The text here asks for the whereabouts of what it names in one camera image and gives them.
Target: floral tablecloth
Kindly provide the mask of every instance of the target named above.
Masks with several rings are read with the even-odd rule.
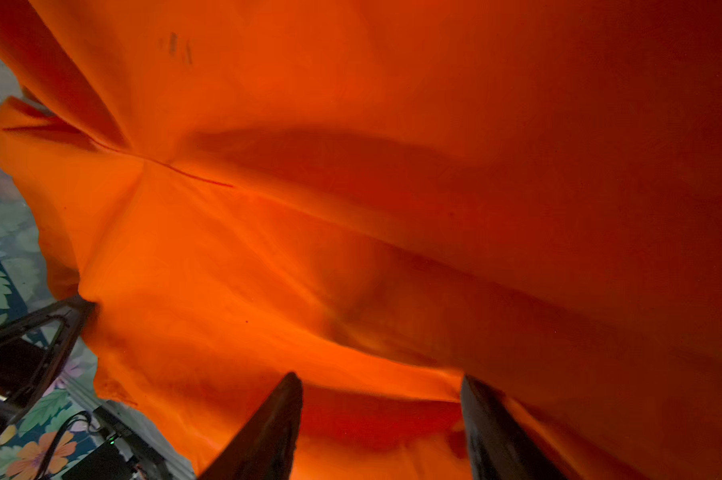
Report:
[[[26,302],[43,306],[53,301],[40,281],[44,268],[39,263],[37,233],[29,225],[32,217],[21,201],[0,203],[0,326],[28,312]],[[30,332],[26,340],[48,346],[56,329],[43,327]],[[97,358],[78,341],[64,374],[44,392],[44,396],[16,426],[0,437],[0,480],[31,480],[62,423],[84,408],[70,398],[65,388],[67,378],[90,386],[97,369]],[[86,432],[84,422],[73,424],[54,452],[49,471],[59,478],[68,468],[89,454],[97,441]]]

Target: orange cloth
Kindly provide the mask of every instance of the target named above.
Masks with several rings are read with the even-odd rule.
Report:
[[[722,478],[722,1],[1,0],[0,56],[97,391],[196,470],[295,370],[295,480],[469,478],[467,371],[570,475]]]

